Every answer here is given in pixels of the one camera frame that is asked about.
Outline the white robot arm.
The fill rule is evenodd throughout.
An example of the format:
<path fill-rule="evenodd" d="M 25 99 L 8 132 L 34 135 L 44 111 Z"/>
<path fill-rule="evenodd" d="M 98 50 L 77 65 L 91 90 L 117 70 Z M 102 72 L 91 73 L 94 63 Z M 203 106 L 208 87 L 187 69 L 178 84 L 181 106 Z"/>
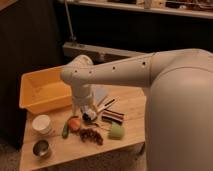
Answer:
<path fill-rule="evenodd" d="M 147 171 L 213 171 L 213 53 L 161 51 L 99 65 L 79 55 L 61 79 L 75 106 L 91 102 L 92 84 L 147 87 Z"/>

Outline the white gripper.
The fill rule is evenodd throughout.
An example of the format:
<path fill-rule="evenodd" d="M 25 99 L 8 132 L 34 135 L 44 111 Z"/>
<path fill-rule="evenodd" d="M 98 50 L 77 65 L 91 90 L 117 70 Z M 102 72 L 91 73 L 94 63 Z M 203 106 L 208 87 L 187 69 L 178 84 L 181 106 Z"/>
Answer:
<path fill-rule="evenodd" d="M 72 97 L 72 112 L 74 115 L 77 114 L 77 111 L 81 108 L 81 107 L 85 107 L 85 106 L 89 106 L 92 107 L 93 106 L 93 96 L 89 95 L 86 97 Z"/>

